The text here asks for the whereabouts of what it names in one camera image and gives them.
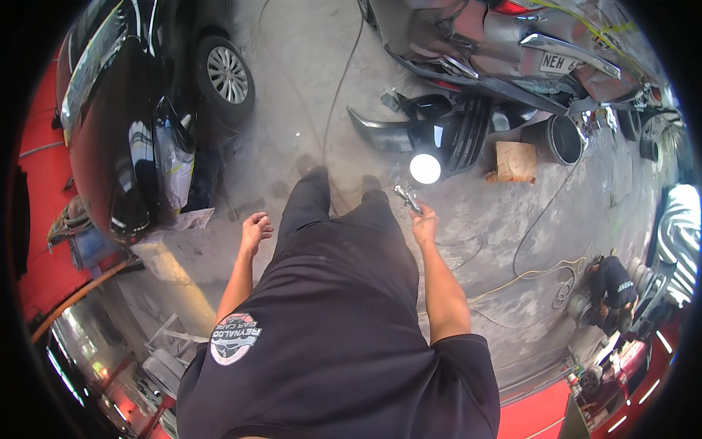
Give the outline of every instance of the cardboard box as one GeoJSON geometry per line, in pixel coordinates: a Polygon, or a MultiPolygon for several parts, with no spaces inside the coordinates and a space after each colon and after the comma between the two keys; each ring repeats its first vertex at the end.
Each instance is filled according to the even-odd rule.
{"type": "Polygon", "coordinates": [[[487,181],[536,182],[536,147],[531,143],[495,142],[497,170],[485,178],[487,181]]]}

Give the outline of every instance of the concrete floor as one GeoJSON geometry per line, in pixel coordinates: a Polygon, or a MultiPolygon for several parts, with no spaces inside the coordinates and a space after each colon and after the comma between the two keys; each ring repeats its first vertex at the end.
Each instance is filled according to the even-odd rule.
{"type": "MultiPolygon", "coordinates": [[[[213,218],[204,230],[168,233],[153,244],[147,264],[158,268],[155,273],[112,281],[147,335],[170,313],[179,314],[191,333],[209,335],[239,243],[232,207],[242,220],[266,210],[278,224],[298,180],[295,160],[303,154],[329,167],[332,202],[342,215],[360,202],[361,176],[377,175],[423,271],[407,208],[388,189],[396,179],[404,181],[411,157],[363,143],[345,107],[371,119],[405,120],[380,97],[392,89],[410,97],[436,89],[392,61],[379,36],[362,23],[355,1],[265,4],[242,2],[237,13],[235,43],[256,83],[256,109],[227,151],[213,218]]],[[[612,247],[626,263],[644,256],[661,184],[676,178],[674,153],[662,151],[654,164],[621,133],[602,130],[576,166],[539,164],[536,184],[486,182],[494,169],[494,141],[518,138],[519,130],[491,135],[475,168],[419,190],[441,218],[440,251],[468,299],[562,259],[585,256],[589,261],[590,253],[608,254],[612,247]]],[[[266,243],[271,249],[274,240],[266,243]]],[[[270,258],[269,249],[258,252],[255,279],[270,258]]],[[[541,371],[562,358],[568,346],[583,361],[594,355],[603,334],[597,328],[577,329],[565,306],[552,307],[569,279],[569,272],[560,270],[517,281],[471,303],[473,332],[488,339],[501,387],[541,371]]],[[[425,310],[423,279],[417,309],[425,310]]],[[[425,315],[420,326],[428,336],[425,315]]]]}

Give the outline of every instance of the man's left hand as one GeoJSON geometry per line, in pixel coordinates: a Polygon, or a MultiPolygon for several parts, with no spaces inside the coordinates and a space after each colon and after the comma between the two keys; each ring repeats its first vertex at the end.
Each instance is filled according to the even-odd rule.
{"type": "Polygon", "coordinates": [[[273,227],[270,227],[268,214],[258,212],[249,216],[241,225],[241,247],[240,254],[250,254],[254,257],[258,253],[258,245],[261,240],[267,240],[271,236],[273,227]]]}

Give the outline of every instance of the bucket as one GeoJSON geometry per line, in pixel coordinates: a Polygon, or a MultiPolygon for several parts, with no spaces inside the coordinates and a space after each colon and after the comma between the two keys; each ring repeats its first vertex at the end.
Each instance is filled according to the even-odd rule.
{"type": "Polygon", "coordinates": [[[521,141],[536,146],[540,162],[571,166],[583,155],[580,133],[565,116],[554,114],[543,122],[525,126],[521,141]]]}

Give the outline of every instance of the black t-shirt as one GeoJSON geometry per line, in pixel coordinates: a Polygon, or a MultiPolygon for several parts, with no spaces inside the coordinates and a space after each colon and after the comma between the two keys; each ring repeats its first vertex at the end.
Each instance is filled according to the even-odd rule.
{"type": "Polygon", "coordinates": [[[402,242],[343,223],[296,232],[180,382],[182,439],[495,438],[485,338],[429,347],[402,242]]]}
{"type": "Polygon", "coordinates": [[[610,308],[621,308],[636,300],[636,289],[626,268],[621,265],[619,258],[609,256],[600,263],[601,276],[607,286],[607,297],[604,304],[610,308]]]}

